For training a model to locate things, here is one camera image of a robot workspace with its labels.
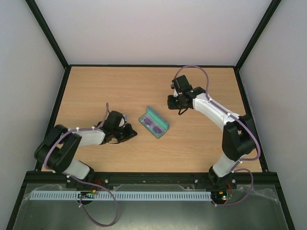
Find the grey glasses case green lining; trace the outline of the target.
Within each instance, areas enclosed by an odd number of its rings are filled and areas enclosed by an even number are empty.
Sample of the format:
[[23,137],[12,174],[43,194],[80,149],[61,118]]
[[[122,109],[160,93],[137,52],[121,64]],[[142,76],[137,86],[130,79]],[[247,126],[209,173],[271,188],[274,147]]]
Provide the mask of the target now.
[[[150,118],[157,126],[159,126],[163,131],[162,134],[157,135],[151,131],[151,128],[147,127],[142,121],[145,117]],[[157,139],[160,139],[169,130],[170,127],[170,124],[150,106],[146,107],[146,113],[139,118],[139,122]]]

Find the pink sunglasses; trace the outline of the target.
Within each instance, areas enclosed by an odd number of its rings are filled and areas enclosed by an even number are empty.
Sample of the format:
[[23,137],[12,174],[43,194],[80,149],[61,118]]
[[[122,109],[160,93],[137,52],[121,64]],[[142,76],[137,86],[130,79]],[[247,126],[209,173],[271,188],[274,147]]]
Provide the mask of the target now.
[[162,134],[162,129],[157,126],[150,118],[145,117],[142,121],[147,127],[151,128],[151,131],[153,131],[155,134]]

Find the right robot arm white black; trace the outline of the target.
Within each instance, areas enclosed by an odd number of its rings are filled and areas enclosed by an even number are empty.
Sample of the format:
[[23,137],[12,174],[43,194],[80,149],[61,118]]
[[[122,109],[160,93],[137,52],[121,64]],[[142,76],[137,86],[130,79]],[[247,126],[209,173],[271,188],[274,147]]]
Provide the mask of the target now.
[[208,89],[193,88],[186,76],[175,77],[171,88],[174,94],[167,99],[168,108],[179,110],[181,115],[194,109],[211,121],[223,132],[220,159],[209,169],[209,182],[213,187],[221,187],[226,177],[243,161],[260,158],[260,144],[255,137],[255,126],[249,115],[240,116],[219,104],[209,94]]

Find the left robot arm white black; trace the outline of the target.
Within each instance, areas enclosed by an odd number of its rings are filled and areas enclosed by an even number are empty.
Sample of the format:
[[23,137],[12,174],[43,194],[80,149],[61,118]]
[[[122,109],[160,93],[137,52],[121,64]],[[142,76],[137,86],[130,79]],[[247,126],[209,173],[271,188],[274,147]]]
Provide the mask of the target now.
[[103,120],[90,128],[67,128],[56,125],[44,138],[34,153],[34,158],[53,173],[68,176],[82,186],[94,186],[92,167],[75,159],[79,147],[123,143],[137,136],[127,116],[117,111],[107,111]]

